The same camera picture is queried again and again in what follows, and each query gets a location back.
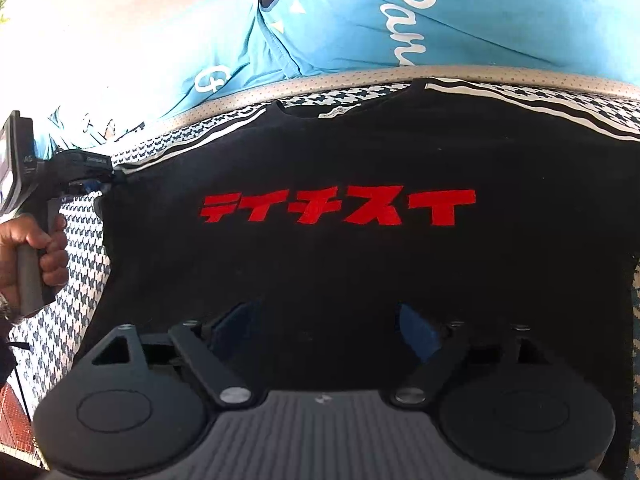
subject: white stripe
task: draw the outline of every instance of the white stripe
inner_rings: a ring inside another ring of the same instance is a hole
[[[161,158],[158,158],[158,160],[154,160],[154,161],[152,161],[152,162],[150,162],[148,164],[145,164],[144,166],[139,166],[137,168],[123,169],[122,171],[123,171],[124,174],[136,173],[137,171],[146,170],[146,168],[150,168],[151,166],[159,164],[160,162],[164,162],[166,160],[169,160],[170,158],[173,158],[174,156],[190,152],[191,150],[195,150],[196,148],[200,148],[201,146],[204,146],[205,144],[211,142],[212,140],[219,139],[220,137],[223,137],[226,134],[230,134],[231,132],[236,131],[238,128],[242,128],[243,126],[255,121],[258,117],[260,117],[263,113],[265,113],[265,111],[266,111],[266,108],[261,108],[260,110],[258,110],[254,115],[252,115],[248,119],[246,119],[244,121],[238,121],[236,123],[233,123],[233,124],[229,125],[228,127],[224,128],[223,130],[220,130],[219,132],[215,132],[213,134],[210,134],[210,135],[206,136],[205,139],[201,140],[200,142],[198,142],[194,146],[190,146],[188,148],[185,148],[184,150],[178,150],[177,152],[169,153],[168,155],[163,156]]]
[[[517,101],[517,100],[513,100],[513,99],[509,99],[503,95],[497,94],[495,91],[489,91],[489,90],[481,90],[481,89],[474,89],[474,88],[469,88],[468,86],[459,86],[459,87],[455,87],[455,88],[448,88],[448,87],[444,87],[444,86],[438,86],[436,84],[433,83],[428,83],[425,85],[425,89],[431,89],[431,90],[436,90],[438,92],[444,92],[447,94],[466,94],[466,95],[476,95],[476,96],[484,96],[484,97],[492,97],[494,99],[498,99],[500,101],[505,101],[507,103],[513,104],[513,105],[517,105],[520,108],[524,108],[526,110],[532,110],[533,112],[540,112],[540,113],[544,113],[544,114],[548,114],[548,115],[553,115],[556,117],[562,117],[563,119],[568,119],[569,121],[572,121],[574,123],[577,124],[581,124],[582,126],[586,126],[587,128],[590,128],[591,130],[594,130],[595,132],[598,132],[600,134],[606,135],[607,137],[612,137],[614,139],[617,140],[634,140],[635,142],[640,142],[640,138],[638,137],[627,137],[627,136],[617,136],[615,134],[612,134],[611,132],[604,130],[598,126],[596,126],[595,124],[593,124],[591,121],[588,121],[587,119],[583,119],[580,117],[574,117],[570,114],[564,113],[564,112],[560,112],[558,110],[552,110],[551,108],[545,108],[545,107],[533,107],[533,106],[529,106],[524,104],[523,102]]]
[[[640,135],[640,129],[638,128],[632,128],[630,126],[626,126],[626,124],[622,124],[616,121],[612,121],[611,119],[609,119],[608,117],[601,115],[600,113],[598,113],[596,110],[591,110],[569,98],[557,98],[557,97],[551,97],[551,96],[539,96],[539,95],[531,95],[531,94],[526,94],[526,95],[522,95],[522,94],[517,94],[516,92],[511,92],[507,89],[503,89],[503,88],[496,88],[493,85],[488,85],[488,84],[484,84],[484,83],[472,83],[469,81],[464,81],[462,79],[451,79],[451,78],[444,78],[444,77],[438,77],[435,78],[438,79],[439,81],[444,81],[444,82],[450,82],[450,83],[462,83],[465,85],[468,85],[470,88],[485,88],[488,90],[491,90],[493,92],[500,92],[503,95],[506,95],[508,97],[514,98],[518,101],[531,101],[531,102],[535,102],[535,101],[543,101],[543,102],[549,102],[549,103],[555,103],[555,104],[559,104],[562,106],[566,106],[568,108],[573,108],[574,110],[578,110],[580,112],[584,112],[587,113],[591,116],[593,116],[594,118],[596,118],[597,120],[608,124],[609,126],[611,126],[612,128],[615,128],[617,130],[620,130],[621,132],[626,132],[628,134],[636,134],[636,135]]]

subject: gray plastic base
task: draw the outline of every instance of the gray plastic base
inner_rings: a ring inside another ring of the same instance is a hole
[[[70,480],[51,472],[48,480]],[[422,412],[378,392],[271,392],[252,410],[225,412],[181,462],[146,480],[495,480],[456,455]],[[593,471],[571,477],[599,480]]]

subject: device handle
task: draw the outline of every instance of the device handle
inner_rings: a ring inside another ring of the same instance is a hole
[[[41,229],[50,234],[53,232],[61,203],[59,198],[52,198],[47,202],[46,210],[34,211],[25,207],[21,212],[33,215]],[[29,244],[22,244],[16,251],[20,314],[27,317],[56,301],[56,295],[53,288],[42,281],[40,257],[46,250],[36,250]]]

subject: yellow triangle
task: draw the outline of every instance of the yellow triangle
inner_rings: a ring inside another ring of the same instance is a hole
[[[279,22],[270,23],[270,25],[271,27],[279,31],[281,34],[284,34],[284,23],[282,23],[282,20],[280,20]]]
[[[293,0],[293,3],[289,7],[290,12],[296,12],[297,14],[306,14],[305,7],[302,6],[300,0]]]

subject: houndstooth fabric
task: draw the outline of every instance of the houndstooth fabric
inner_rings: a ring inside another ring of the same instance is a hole
[[[333,90],[282,99],[286,107],[297,105],[352,105],[407,88],[409,83],[394,83]],[[523,96],[536,96],[571,102],[598,112],[607,119],[640,130],[640,102],[620,98],[606,98],[580,92],[528,88],[503,84],[488,85]],[[138,162],[161,153],[176,143],[194,139],[212,126],[251,115],[265,103],[221,114],[213,118],[142,142],[130,150],[112,156],[115,164]],[[28,409],[33,413],[40,399],[69,370],[84,332],[93,316],[107,278],[109,259],[102,246],[102,222],[93,209],[94,197],[76,198],[62,207],[68,227],[69,283],[58,295],[55,305],[43,310],[12,331],[11,339],[30,343],[32,353],[17,349],[18,374],[25,389],[33,392]],[[640,480],[640,267],[632,290],[634,302],[634,428],[630,447],[629,466],[625,480]]]

